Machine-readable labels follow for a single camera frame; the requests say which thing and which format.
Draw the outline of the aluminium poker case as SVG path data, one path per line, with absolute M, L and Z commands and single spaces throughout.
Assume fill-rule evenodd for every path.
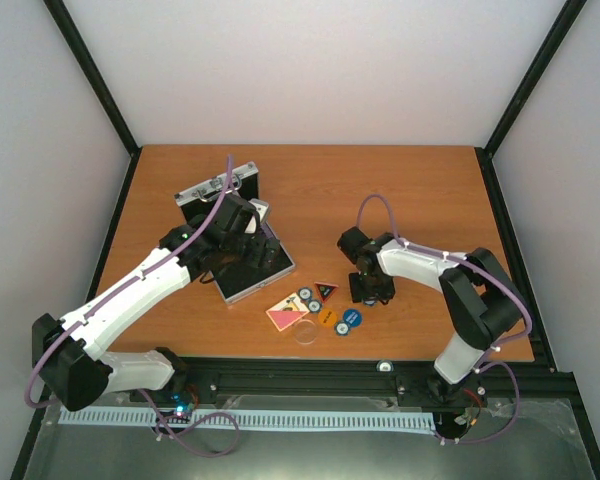
M 231 185 L 222 204 L 193 247 L 203 250 L 198 262 L 202 283 L 214 283 L 223 300 L 232 304 L 257 290 L 283 278 L 295 269 L 295 263 L 268 223 L 268 218 L 254 234 L 245 232 L 256 212 L 251 199 L 260 199 L 259 170 L 248 162 L 232 170 Z M 244 244 L 254 236 L 275 237 L 280 241 L 280 252 L 271 268 L 253 269 L 238 265 Z

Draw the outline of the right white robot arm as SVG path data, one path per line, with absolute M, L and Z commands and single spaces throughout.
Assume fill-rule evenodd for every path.
M 530 333 L 528 308 L 488 249 L 449 253 L 390 233 L 372 239 L 357 227 L 346 230 L 337 246 L 357 269 L 349 275 L 355 303 L 388 304 L 395 296 L 396 278 L 442 294 L 454 333 L 426 380 L 429 395 L 438 404 L 448 403 L 461 383 L 482 368 L 490 352 L 517 338 L 507 333 L 519 321 L 524 322 L 524 333 Z

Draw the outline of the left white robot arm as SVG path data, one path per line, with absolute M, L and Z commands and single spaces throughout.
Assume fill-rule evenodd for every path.
M 181 400 L 188 378 L 167 349 L 112 353 L 111 344 L 169 295 L 214 269 L 271 266 L 280 242 L 265 230 L 268 203 L 235 194 L 218 199 L 208 214 L 171 229 L 130 273 L 82 307 L 60 318 L 48 313 L 32 325 L 32 374 L 69 411 L 102 395 L 154 390 L 166 402 Z

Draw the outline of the blue small blind button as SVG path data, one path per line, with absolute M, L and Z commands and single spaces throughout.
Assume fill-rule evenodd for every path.
M 347 309 L 342 316 L 342 321 L 350 328 L 357 328 L 363 321 L 362 313 L 357 309 Z

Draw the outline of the triangular all in button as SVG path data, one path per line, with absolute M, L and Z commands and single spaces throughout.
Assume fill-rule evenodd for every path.
M 318 298 L 322 303 L 327 302 L 339 288 L 337 284 L 328 282 L 315 282 L 314 285 Z

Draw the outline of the orange big blind button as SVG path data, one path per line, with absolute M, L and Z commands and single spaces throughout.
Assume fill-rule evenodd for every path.
M 338 321 L 338 314 L 332 309 L 323 308 L 318 314 L 318 323 L 325 328 L 333 328 Z

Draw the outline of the pink yellow card deck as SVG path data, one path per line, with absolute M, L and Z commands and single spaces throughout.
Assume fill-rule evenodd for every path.
M 266 310 L 274 327 L 282 332 L 309 313 L 308 307 L 297 293 L 292 293 Z

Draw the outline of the clear round dealer button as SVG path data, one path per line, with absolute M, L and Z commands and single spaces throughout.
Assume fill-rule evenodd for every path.
M 308 346 L 318 337 L 319 327 L 310 319 L 302 319 L 293 327 L 293 338 L 301 346 Z

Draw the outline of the black aluminium frame rail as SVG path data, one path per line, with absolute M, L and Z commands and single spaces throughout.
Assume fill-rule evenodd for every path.
M 392 363 L 382 370 L 371 361 L 192 358 L 178 357 L 167 348 L 159 352 L 175 370 L 165 386 L 149 390 L 160 406 L 191 398 L 218 404 L 231 395 L 390 396 L 401 407 L 427 412 L 459 410 L 471 398 L 486 403 L 515 396 L 582 405 L 573 374 L 553 373 L 535 362 L 482 367 L 480 373 L 449 385 L 424 361 Z

